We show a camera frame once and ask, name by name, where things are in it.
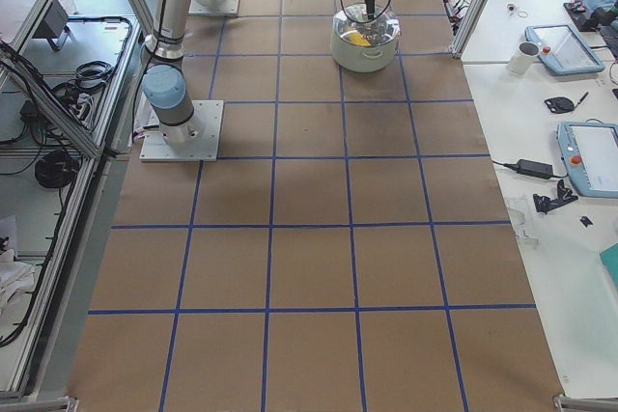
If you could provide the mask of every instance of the blue joint cap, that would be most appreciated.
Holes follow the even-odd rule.
[[[151,105],[162,110],[175,108],[186,94],[183,74],[169,65],[149,69],[142,79],[142,89]]]

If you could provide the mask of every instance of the black speaker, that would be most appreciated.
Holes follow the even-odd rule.
[[[75,179],[79,163],[64,150],[46,154],[35,164],[35,178],[44,188],[62,188]]]

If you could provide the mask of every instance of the white mounting plate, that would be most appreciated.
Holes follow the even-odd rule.
[[[223,117],[223,100],[193,100],[206,127],[199,138],[186,144],[169,145],[158,130],[148,131],[142,145],[142,161],[216,161]],[[158,124],[155,112],[149,121]]]
[[[196,0],[191,0],[190,15],[201,16],[238,16],[240,0],[226,0],[216,9],[209,9]]]

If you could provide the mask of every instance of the white cup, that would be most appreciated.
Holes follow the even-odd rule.
[[[539,55],[539,45],[534,42],[522,42],[506,68],[514,74],[522,75],[530,68],[530,64],[534,62],[537,55]]]

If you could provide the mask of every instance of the silver pot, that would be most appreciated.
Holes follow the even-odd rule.
[[[397,53],[401,28],[397,16],[376,6],[374,21],[368,21],[365,4],[352,4],[333,18],[330,51],[345,69],[373,72],[386,67]]]

